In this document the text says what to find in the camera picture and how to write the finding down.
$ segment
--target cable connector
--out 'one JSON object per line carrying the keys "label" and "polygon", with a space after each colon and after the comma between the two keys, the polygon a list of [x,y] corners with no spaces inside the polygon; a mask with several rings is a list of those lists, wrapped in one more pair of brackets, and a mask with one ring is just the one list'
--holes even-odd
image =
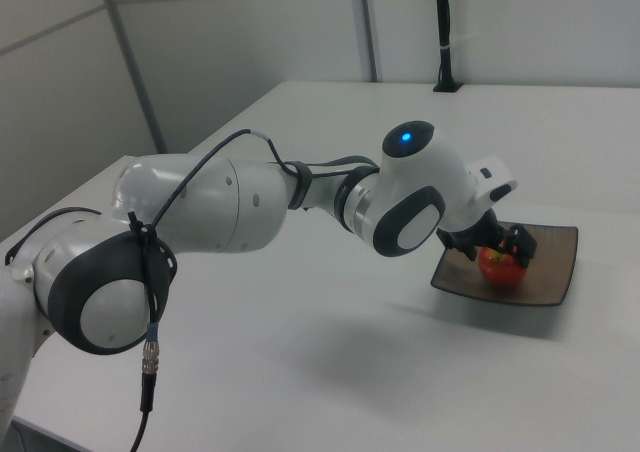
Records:
{"label": "cable connector", "polygon": [[160,344],[158,343],[158,324],[147,325],[147,339],[142,349],[142,396],[140,397],[140,411],[153,410],[153,392],[156,386]]}
{"label": "cable connector", "polygon": [[155,375],[158,373],[160,344],[158,343],[158,324],[147,325],[147,339],[142,349],[142,373]]}

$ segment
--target brown plate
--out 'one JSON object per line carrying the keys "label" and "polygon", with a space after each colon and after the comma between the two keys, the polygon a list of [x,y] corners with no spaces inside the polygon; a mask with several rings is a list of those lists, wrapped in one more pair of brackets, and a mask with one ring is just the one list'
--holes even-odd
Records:
{"label": "brown plate", "polygon": [[[512,223],[500,222],[505,227]],[[562,304],[576,263],[578,229],[522,224],[538,242],[535,257],[524,279],[513,289],[503,289],[484,278],[477,259],[470,261],[455,249],[445,250],[431,285],[456,295],[509,305],[554,306]]]}

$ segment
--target tomato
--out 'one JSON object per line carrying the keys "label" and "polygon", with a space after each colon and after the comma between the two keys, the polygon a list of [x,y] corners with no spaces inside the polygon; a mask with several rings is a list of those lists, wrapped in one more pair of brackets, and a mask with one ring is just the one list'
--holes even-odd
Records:
{"label": "tomato", "polygon": [[527,273],[527,269],[522,267],[516,258],[488,247],[483,247],[480,251],[478,265],[482,275],[489,282],[505,288],[516,287]]}

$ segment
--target white table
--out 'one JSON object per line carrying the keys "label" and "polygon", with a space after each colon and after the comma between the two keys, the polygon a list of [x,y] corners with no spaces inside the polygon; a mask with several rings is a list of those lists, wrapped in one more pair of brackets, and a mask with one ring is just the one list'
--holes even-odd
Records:
{"label": "white table", "polygon": [[[467,161],[505,160],[520,187],[500,219],[579,227],[565,303],[453,296],[429,286],[436,238],[384,259],[325,213],[292,212],[262,251],[178,258],[142,450],[637,450],[639,91],[285,83],[194,152],[253,127],[285,159],[378,160],[386,132],[411,119],[446,130]],[[226,153],[269,160],[252,138]],[[63,203],[104,206],[121,167]],[[140,356],[93,357],[54,336],[16,415],[128,450]]]}

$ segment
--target white robotic arm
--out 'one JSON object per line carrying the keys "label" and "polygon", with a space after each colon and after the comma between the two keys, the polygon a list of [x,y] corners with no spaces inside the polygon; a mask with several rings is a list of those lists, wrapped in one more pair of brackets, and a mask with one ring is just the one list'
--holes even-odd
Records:
{"label": "white robotic arm", "polygon": [[[59,213],[12,249],[0,269],[0,443],[42,342],[57,331],[98,354],[139,343],[162,315],[174,253],[261,249],[300,207],[326,210],[389,257],[415,250],[438,226],[445,246],[470,258],[475,245],[509,239],[491,211],[516,187],[507,168],[495,157],[466,166],[426,122],[393,129],[379,168],[364,157],[284,164],[266,136],[241,133],[267,140],[276,163],[142,157],[123,171],[108,210]],[[140,224],[156,227],[141,233]],[[519,253],[523,263],[533,256]]]}

